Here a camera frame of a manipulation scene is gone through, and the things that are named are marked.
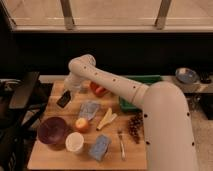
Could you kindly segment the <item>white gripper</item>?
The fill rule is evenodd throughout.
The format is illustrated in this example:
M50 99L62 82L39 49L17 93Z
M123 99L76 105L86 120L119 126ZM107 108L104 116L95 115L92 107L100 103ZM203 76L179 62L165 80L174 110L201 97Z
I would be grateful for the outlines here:
M70 73L64 80L64 88L74 94L81 89L82 82L80 76Z

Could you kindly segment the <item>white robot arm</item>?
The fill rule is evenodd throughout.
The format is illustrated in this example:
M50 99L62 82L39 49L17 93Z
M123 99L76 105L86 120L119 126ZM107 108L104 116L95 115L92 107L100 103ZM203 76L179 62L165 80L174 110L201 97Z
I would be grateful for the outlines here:
M71 92L88 79L142 110L148 171L199 171L191 115L179 87L167 81L146 85L100 70L90 54L68 67L65 87Z

